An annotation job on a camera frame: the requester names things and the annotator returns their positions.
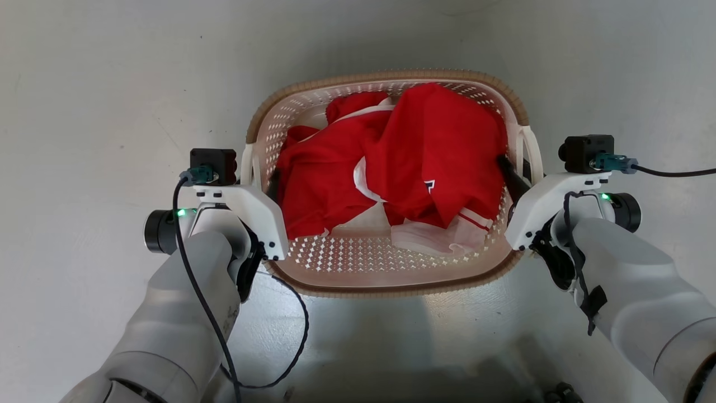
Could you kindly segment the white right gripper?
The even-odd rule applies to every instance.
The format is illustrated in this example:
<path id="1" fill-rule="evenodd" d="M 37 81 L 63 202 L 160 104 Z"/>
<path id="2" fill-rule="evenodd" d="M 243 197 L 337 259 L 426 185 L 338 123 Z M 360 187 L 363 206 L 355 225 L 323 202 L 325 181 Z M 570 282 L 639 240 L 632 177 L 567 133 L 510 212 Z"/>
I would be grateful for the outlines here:
<path id="1" fill-rule="evenodd" d="M 548 267 L 553 283 L 572 291 L 576 283 L 576 263 L 570 252 L 568 233 L 582 219 L 611 220 L 611 205 L 599 194 L 611 173 L 552 174 L 531 187 L 518 174 L 506 155 L 496 159 L 512 203 L 505 238 L 512 250 L 532 251 Z"/>

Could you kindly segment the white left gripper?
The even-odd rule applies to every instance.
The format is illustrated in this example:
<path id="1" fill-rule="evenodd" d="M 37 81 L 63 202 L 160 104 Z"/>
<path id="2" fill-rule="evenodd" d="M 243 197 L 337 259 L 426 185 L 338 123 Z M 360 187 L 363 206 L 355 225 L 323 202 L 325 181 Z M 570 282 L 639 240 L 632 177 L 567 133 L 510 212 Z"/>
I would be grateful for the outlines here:
<path id="1" fill-rule="evenodd" d="M 266 194 L 251 185 L 194 186 L 200 201 L 194 234 L 218 232 L 229 242 L 229 277 L 242 303 L 250 296 L 259 264 L 284 260 L 289 251 L 279 207 L 280 179 L 281 171 L 274 169 Z"/>

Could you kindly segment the cream perforated laundry basket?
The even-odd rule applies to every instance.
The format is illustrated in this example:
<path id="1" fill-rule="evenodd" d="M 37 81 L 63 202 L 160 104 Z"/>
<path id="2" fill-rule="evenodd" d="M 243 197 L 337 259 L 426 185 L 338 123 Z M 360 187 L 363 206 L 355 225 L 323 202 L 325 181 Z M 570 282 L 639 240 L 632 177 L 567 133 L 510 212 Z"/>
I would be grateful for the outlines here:
<path id="1" fill-rule="evenodd" d="M 318 125 L 327 105 L 358 92 L 405 90 L 435 82 L 501 114 L 508 130 L 509 160 L 532 183 L 544 176 L 540 149 L 524 103 L 503 80 L 458 69 L 399 69 L 294 83 L 269 95 L 248 126 L 241 183 L 268 193 L 287 132 L 296 124 Z M 394 247 L 383 211 L 373 207 L 332 234 L 289 242 L 286 260 L 267 269 L 303 295 L 382 298 L 427 295 L 485 285 L 508 273 L 522 258 L 505 238 L 512 205 L 503 192 L 500 213 L 475 251 L 437 257 Z"/>

